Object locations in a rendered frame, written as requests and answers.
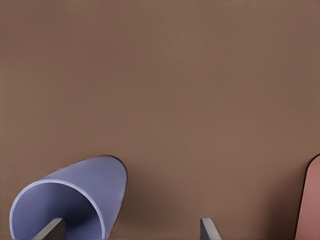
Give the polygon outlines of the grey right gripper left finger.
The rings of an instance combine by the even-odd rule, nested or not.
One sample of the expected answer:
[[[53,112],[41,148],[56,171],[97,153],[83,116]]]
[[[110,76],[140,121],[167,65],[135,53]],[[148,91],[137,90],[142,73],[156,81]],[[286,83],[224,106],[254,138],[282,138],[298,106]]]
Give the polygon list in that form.
[[[46,225],[33,240],[66,240],[66,221],[64,218],[55,218]]]

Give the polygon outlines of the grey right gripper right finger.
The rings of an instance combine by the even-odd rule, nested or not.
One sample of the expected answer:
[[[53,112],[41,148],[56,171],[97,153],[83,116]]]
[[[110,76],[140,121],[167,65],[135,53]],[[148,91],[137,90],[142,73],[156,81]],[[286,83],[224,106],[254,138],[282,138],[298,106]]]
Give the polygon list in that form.
[[[211,218],[200,219],[200,240],[222,240]]]

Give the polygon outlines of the blue-purple cup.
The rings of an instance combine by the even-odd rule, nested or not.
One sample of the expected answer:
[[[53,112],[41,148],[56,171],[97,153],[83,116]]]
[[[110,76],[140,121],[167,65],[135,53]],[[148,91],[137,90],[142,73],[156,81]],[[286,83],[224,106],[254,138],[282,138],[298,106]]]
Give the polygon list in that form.
[[[26,186],[9,214],[13,239],[31,240],[53,219],[66,222],[66,240],[106,240],[127,185],[123,163],[109,155],[59,169]]]

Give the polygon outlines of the pink-red cup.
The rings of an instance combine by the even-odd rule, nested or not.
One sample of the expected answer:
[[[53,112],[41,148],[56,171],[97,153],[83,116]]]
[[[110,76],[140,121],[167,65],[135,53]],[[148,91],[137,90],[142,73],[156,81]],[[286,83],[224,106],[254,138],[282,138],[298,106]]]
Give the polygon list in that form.
[[[294,239],[320,240],[320,153],[306,168]]]

